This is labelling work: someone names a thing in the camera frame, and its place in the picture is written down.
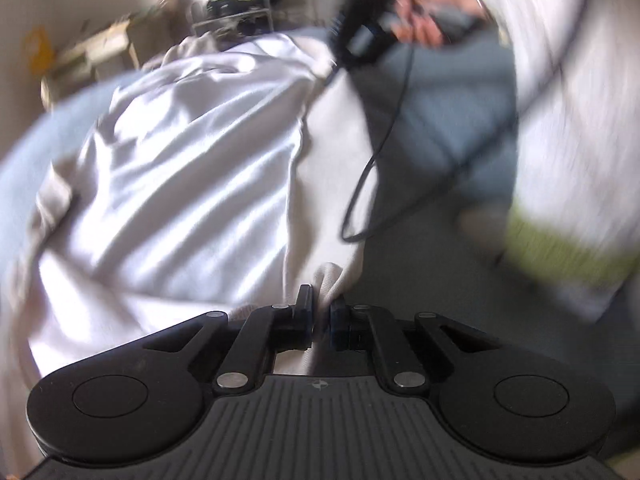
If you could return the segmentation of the person right hand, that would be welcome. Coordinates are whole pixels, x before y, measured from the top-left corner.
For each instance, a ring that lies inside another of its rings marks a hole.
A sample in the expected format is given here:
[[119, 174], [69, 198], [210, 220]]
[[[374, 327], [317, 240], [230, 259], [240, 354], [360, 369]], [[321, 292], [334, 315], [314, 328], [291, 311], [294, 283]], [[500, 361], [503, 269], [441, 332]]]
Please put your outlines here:
[[482, 0], [395, 0], [398, 22], [392, 27], [403, 44], [438, 48], [446, 44], [436, 15], [464, 16], [472, 22], [489, 22], [491, 16]]

